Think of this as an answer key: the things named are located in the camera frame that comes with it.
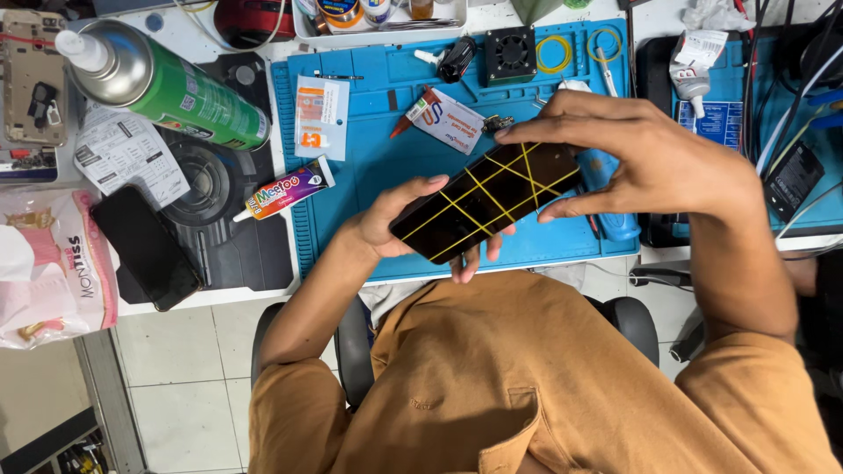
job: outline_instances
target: pink plastic bag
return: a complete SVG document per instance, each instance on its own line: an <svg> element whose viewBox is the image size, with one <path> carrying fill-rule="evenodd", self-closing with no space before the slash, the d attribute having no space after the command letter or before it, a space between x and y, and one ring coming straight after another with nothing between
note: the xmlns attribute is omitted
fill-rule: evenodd
<svg viewBox="0 0 843 474"><path fill-rule="evenodd" d="M31 276L0 281L0 347L32 348L117 322L115 271L89 215L93 202L85 190L0 193L0 224L34 254Z"/></svg>

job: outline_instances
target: plastic bag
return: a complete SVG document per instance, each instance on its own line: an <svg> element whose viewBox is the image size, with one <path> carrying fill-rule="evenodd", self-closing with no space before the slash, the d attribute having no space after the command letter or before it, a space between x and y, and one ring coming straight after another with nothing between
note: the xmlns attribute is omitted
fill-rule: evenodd
<svg viewBox="0 0 843 474"><path fill-rule="evenodd" d="M682 21L688 30L737 30L747 31L755 27L740 13L732 0L696 0L695 8L686 8Z"/></svg>
<svg viewBox="0 0 843 474"><path fill-rule="evenodd" d="M108 242L85 190L0 193L0 347L27 349L117 322Z"/></svg>
<svg viewBox="0 0 843 474"><path fill-rule="evenodd" d="M298 76L296 156L346 160L347 82Z"/></svg>

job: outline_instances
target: red glue tube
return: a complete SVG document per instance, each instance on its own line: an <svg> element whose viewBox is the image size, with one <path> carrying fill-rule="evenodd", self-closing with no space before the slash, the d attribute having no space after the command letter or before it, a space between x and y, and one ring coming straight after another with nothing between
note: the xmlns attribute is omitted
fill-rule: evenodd
<svg viewBox="0 0 843 474"><path fill-rule="evenodd" d="M328 160L322 155L280 180L260 188L246 201L246 209L234 216L234 222L247 218L268 218L334 184Z"/></svg>
<svg viewBox="0 0 843 474"><path fill-rule="evenodd" d="M427 87L427 84L424 84L424 94L421 96L415 104L401 116L401 120L398 121L398 125L392 130L392 134L389 135L389 139L393 139L398 136L399 133L402 133L404 130L412 127L413 121L422 114L423 111L427 110L427 107L430 107L430 104L433 102L442 102L439 98L433 93L433 89Z"/></svg>

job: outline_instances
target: orange shirt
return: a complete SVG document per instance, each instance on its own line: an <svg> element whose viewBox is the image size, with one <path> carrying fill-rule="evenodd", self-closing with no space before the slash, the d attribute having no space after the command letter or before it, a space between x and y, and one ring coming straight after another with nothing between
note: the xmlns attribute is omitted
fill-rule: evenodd
<svg viewBox="0 0 843 474"><path fill-rule="evenodd" d="M529 272L439 280L396 306L353 416L318 359L268 368L250 473L842 472L796 349L710 344L672 384L577 290Z"/></svg>

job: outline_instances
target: finger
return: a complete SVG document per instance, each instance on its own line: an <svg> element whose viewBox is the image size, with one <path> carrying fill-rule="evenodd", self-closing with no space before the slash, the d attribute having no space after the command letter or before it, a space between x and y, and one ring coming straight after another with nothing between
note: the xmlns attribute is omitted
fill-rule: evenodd
<svg viewBox="0 0 843 474"><path fill-rule="evenodd" d="M560 199L542 209L539 213L539 224L549 223L555 218L575 218L585 214L630 212L621 210L623 204L618 194L617 190L602 190Z"/></svg>
<svg viewBox="0 0 843 474"><path fill-rule="evenodd" d="M638 121L558 116L516 123L496 133L495 140L504 144L569 143L579 147L601 149L618 156L630 143L634 143L636 129L640 134L639 126Z"/></svg>
<svg viewBox="0 0 843 474"><path fill-rule="evenodd" d="M497 260L501 255L501 247L503 246L503 237L500 234L494 234L486 241L486 259L488 261Z"/></svg>
<svg viewBox="0 0 843 474"><path fill-rule="evenodd" d="M457 255L448 261L448 264L451 266L451 278L454 280L454 283L460 283L459 274L463 271L463 256Z"/></svg>
<svg viewBox="0 0 843 474"><path fill-rule="evenodd" d="M468 249L463 254L463 258L465 259L465 267L459 273L459 281L461 283L468 283L480 268L480 245L475 245Z"/></svg>
<svg viewBox="0 0 843 474"><path fill-rule="evenodd" d="M625 120L650 117L655 112L659 110L649 100L618 99L591 92L559 89L542 107L539 117L582 116Z"/></svg>
<svg viewBox="0 0 843 474"><path fill-rule="evenodd" d="M417 176L406 183L380 193L369 209L373 218L391 221L398 217L404 207L417 198L439 191L448 184L448 175L432 178Z"/></svg>

